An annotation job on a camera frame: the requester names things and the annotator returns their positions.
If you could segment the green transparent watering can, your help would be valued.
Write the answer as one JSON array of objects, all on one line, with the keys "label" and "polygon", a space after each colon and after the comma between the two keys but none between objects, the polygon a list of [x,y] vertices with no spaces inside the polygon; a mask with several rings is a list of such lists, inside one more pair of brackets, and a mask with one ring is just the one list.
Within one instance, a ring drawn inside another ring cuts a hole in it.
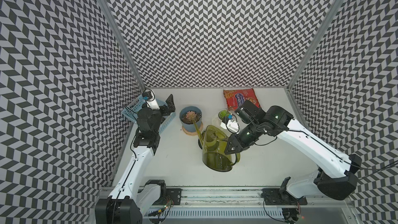
[{"label": "green transparent watering can", "polygon": [[224,149],[227,144],[227,135],[219,128],[208,125],[202,132],[196,127],[198,137],[202,141],[202,161],[210,169],[217,172],[229,172],[240,162],[240,153],[226,155]]}]

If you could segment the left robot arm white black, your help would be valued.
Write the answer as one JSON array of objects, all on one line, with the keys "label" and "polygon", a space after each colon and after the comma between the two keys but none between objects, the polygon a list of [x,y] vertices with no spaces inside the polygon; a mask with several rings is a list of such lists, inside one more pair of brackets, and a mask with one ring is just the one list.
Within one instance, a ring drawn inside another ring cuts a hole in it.
[{"label": "left robot arm white black", "polygon": [[95,206],[95,221],[98,224],[141,224],[151,206],[165,198],[163,180],[149,180],[143,190],[139,188],[144,172],[159,147],[162,121],[175,112],[174,98],[170,94],[165,105],[159,105],[151,91],[144,92],[143,98],[146,105],[137,113],[132,157],[109,196],[98,200]]}]

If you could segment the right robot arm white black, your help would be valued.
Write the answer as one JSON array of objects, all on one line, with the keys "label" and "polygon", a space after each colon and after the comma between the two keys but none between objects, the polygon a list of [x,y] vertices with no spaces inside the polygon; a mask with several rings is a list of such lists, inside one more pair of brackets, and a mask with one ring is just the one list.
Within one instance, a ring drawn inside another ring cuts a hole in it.
[{"label": "right robot arm white black", "polygon": [[282,204],[298,203],[306,196],[317,195],[342,201],[356,190],[356,173],[362,163],[358,155],[347,155],[333,148],[280,106],[274,105],[264,111],[246,100],[235,113],[246,127],[240,129],[232,116],[223,118],[226,129],[231,132],[225,154],[246,151],[260,136],[268,135],[292,145],[318,167],[316,171],[307,175],[285,178],[277,192],[265,191],[263,197],[266,204],[272,204],[269,196],[275,196],[276,201]]}]

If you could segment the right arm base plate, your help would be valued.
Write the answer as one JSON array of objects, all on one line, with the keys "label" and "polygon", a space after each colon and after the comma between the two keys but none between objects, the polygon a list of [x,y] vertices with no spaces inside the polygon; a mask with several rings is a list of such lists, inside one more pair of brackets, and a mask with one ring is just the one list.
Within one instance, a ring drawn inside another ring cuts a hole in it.
[{"label": "right arm base plate", "polygon": [[266,205],[308,205],[305,197],[295,198],[287,192],[280,192],[278,188],[263,188],[261,197]]}]

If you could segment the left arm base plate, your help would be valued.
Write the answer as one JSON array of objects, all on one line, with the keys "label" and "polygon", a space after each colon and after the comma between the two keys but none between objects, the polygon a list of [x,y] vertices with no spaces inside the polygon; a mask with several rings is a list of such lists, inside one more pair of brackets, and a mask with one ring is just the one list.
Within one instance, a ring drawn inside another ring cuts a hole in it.
[{"label": "left arm base plate", "polygon": [[164,188],[161,185],[146,185],[138,192],[136,204],[140,209],[157,205],[180,205],[182,189]]}]

